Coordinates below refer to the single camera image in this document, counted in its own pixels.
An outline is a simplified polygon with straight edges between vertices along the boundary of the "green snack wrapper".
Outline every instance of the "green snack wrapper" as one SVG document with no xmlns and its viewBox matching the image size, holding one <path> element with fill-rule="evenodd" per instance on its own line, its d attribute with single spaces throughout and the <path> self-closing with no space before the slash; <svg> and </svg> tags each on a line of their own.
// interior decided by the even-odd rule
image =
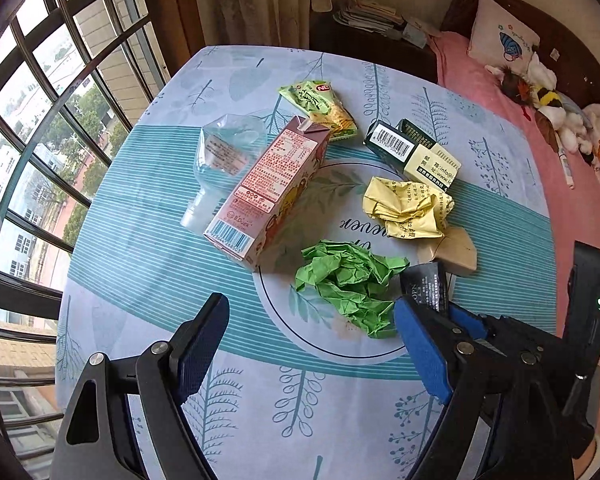
<svg viewBox="0 0 600 480">
<path fill-rule="evenodd" d="M 358 133 L 356 123 L 328 81 L 302 81 L 283 86 L 278 92 L 307 113 L 314 123 L 326 126 L 331 132 L 330 140 L 348 139 Z"/>
<path fill-rule="evenodd" d="M 387 258 L 365 248 L 322 240 L 302 250 L 311 263 L 296 272 L 296 290 L 313 285 L 320 296 L 372 338 L 395 335 L 393 301 L 376 299 L 389 280 L 409 265 L 406 258 Z"/>
</svg>

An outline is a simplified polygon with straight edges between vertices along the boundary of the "blue and white tablecloth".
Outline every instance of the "blue and white tablecloth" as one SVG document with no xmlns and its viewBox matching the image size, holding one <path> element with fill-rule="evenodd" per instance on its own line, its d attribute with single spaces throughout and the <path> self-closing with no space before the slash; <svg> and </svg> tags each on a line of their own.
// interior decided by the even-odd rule
<svg viewBox="0 0 600 480">
<path fill-rule="evenodd" d="M 147 108 L 90 208 L 62 298 L 57 396 L 65 406 L 93 352 L 139 354 L 170 338 L 218 291 L 230 300 L 229 327 L 202 389 L 184 406 L 218 478 L 404 478 L 439 402 L 399 338 L 361 336 L 315 294 L 290 287 L 299 249 L 320 238 L 416 262 L 410 242 L 383 237 L 360 208 L 371 176 L 392 176 L 362 138 L 329 147 L 254 274 L 179 225 L 198 191 L 192 165 L 200 126 L 226 113 L 251 114 L 272 139 L 298 113 L 277 88 L 308 78 L 331 81 L 362 132 L 378 118 L 396 124 L 407 117 L 462 162 L 450 222 L 474 240 L 478 272 L 458 278 L 454 300 L 555 331 L 550 223 L 518 129 L 446 89 L 373 63 L 214 46 Z M 139 399 L 131 405 L 147 469 L 161 478 Z"/>
</svg>

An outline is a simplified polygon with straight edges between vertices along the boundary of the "beige curtain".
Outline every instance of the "beige curtain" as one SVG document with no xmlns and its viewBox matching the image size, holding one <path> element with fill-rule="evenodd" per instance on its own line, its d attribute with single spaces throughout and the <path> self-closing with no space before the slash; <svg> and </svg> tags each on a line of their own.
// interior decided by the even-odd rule
<svg viewBox="0 0 600 480">
<path fill-rule="evenodd" d="M 310 0 L 197 0 L 205 43 L 309 47 Z"/>
</svg>

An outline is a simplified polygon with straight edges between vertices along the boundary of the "printed circle on tablecloth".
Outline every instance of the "printed circle on tablecloth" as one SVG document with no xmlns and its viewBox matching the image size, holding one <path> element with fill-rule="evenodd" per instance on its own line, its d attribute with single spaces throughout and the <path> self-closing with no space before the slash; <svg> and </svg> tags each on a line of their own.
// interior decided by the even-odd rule
<svg viewBox="0 0 600 480">
<path fill-rule="evenodd" d="M 362 197 L 373 176 L 397 178 L 389 167 L 377 162 L 336 159 L 325 163 L 253 274 L 264 309 L 280 331 L 301 349 L 341 364 L 376 364 L 406 353 L 399 336 L 369 338 L 313 287 L 296 292 L 293 285 L 296 270 L 304 264 L 301 250 L 324 239 L 354 242 L 374 254 L 405 256 L 417 263 L 413 242 L 386 236 L 382 224 L 362 210 Z M 390 282 L 386 296 L 400 296 L 397 277 Z"/>
</svg>

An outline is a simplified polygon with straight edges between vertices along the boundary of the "wooden headboard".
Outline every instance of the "wooden headboard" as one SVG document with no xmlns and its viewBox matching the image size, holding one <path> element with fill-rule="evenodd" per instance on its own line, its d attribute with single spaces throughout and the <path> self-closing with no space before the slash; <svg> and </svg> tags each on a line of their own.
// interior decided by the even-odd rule
<svg viewBox="0 0 600 480">
<path fill-rule="evenodd" d="M 557 89 L 580 107 L 600 103 L 600 64 L 575 34 L 555 18 L 522 0 L 493 0 L 540 36 L 538 56 L 558 78 Z M 441 30 L 471 38 L 478 0 L 452 0 Z M 560 54 L 554 61 L 553 50 Z"/>
</svg>

